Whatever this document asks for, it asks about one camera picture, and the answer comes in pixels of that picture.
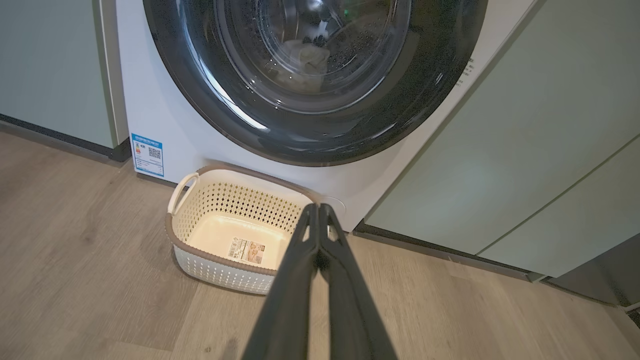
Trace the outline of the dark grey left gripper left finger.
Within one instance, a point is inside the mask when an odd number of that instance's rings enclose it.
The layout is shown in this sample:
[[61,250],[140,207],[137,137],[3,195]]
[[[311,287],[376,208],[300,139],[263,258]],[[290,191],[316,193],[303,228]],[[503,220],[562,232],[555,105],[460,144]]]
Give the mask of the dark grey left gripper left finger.
[[310,296],[318,267],[318,205],[300,214],[241,358],[306,360]]

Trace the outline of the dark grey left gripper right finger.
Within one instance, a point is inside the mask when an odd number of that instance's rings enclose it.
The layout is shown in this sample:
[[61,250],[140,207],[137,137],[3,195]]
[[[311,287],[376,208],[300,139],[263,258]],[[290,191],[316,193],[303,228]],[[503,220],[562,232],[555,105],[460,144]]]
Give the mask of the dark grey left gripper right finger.
[[397,360],[333,208],[318,208],[318,269],[328,284],[330,359]]

